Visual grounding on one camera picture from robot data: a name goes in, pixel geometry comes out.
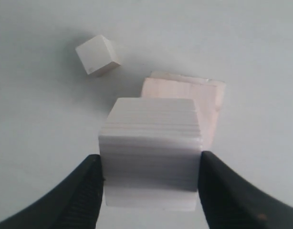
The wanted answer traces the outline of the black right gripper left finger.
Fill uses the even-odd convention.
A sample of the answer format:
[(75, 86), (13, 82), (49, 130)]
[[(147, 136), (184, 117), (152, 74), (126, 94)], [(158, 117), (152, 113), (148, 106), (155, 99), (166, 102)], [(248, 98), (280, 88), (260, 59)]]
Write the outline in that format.
[(89, 155), (42, 198), (0, 222), (0, 229), (94, 229), (104, 193), (99, 155)]

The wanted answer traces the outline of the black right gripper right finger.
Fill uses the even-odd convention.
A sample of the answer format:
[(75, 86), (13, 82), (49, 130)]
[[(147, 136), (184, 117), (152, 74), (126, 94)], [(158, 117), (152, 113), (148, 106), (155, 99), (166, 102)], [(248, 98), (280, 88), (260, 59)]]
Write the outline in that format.
[(252, 185), (210, 151), (201, 153), (197, 188), (211, 229), (293, 229), (293, 207)]

